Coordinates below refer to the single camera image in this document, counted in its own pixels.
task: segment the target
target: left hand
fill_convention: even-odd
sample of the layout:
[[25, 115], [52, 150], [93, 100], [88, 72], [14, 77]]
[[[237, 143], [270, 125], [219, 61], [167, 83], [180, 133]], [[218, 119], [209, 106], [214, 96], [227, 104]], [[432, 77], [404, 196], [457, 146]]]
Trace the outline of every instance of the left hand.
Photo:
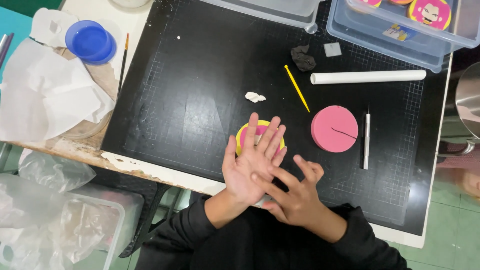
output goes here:
[[255, 132], [257, 130], [258, 114], [252, 113], [248, 121], [242, 153], [235, 158], [237, 140], [231, 135], [225, 148], [222, 172], [227, 185], [227, 192], [235, 201], [245, 206], [258, 202], [265, 192], [251, 180], [253, 172], [259, 174], [267, 181], [273, 180], [273, 175], [267, 171], [268, 166], [278, 167], [287, 153], [287, 148], [282, 148], [275, 155], [280, 140], [286, 127], [280, 125], [280, 118], [274, 117], [267, 130], [262, 135], [258, 145], [254, 147]]

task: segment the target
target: purple straw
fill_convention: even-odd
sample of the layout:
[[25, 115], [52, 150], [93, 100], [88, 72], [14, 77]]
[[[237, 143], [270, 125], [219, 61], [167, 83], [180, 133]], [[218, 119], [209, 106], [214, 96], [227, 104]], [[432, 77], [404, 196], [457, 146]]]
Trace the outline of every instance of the purple straw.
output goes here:
[[10, 44], [12, 43], [13, 39], [13, 33], [8, 35], [7, 41], [5, 42], [5, 47], [3, 47], [3, 50], [0, 51], [0, 68], [3, 65], [3, 61], [5, 60], [5, 57], [7, 56], [8, 48], [10, 47]]

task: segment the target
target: pvc pipe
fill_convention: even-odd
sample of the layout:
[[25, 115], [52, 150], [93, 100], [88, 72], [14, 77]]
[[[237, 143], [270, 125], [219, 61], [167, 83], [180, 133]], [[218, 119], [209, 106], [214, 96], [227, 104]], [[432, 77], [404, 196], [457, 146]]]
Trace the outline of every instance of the pvc pipe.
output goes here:
[[313, 73], [310, 81], [313, 85], [419, 81], [426, 75], [425, 70]]

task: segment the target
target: plastic cup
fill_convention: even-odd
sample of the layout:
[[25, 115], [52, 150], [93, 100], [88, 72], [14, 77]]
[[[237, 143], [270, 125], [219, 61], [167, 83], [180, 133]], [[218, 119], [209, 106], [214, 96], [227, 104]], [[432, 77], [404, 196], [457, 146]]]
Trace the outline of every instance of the plastic cup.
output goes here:
[[104, 64], [115, 55], [117, 43], [113, 36], [94, 21], [79, 21], [67, 30], [68, 50], [91, 65]]

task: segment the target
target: blue container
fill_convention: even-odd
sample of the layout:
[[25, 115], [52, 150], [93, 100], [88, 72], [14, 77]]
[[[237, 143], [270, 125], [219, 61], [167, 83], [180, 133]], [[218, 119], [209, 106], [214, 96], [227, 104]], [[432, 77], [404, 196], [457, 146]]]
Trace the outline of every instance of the blue container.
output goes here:
[[94, 21], [79, 21], [65, 35], [68, 50], [90, 65], [104, 64], [115, 55], [117, 43], [113, 36]]
[[444, 56], [480, 44], [480, 0], [446, 0], [452, 21], [445, 30], [407, 18], [409, 5], [383, 0], [378, 8], [361, 0], [332, 0], [327, 31], [351, 43], [431, 69]]

